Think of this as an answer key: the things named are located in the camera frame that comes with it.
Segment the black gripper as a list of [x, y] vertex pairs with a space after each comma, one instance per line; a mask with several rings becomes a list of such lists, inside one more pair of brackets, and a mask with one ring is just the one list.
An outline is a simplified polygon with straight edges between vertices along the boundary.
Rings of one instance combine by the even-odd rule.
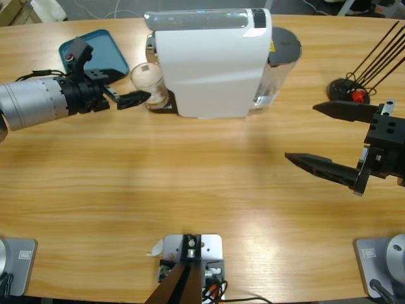
[[285, 157], [313, 176], [347, 186], [359, 196], [364, 194], [371, 175], [381, 179], [389, 175], [397, 177], [397, 184], [403, 187], [404, 119], [392, 116], [394, 106], [393, 99], [379, 106], [339, 100], [313, 106], [334, 119], [370, 123], [356, 168], [309, 153], [285, 153]]
[[[69, 115], [98, 112], [110, 108], [108, 100], [103, 96], [104, 90], [111, 83], [124, 79], [128, 75], [115, 69], [84, 70], [83, 79], [74, 74], [57, 77], [61, 93], [66, 99]], [[151, 97], [150, 92], [134, 91], [120, 95], [116, 102], [118, 110], [125, 110], [145, 103]]]

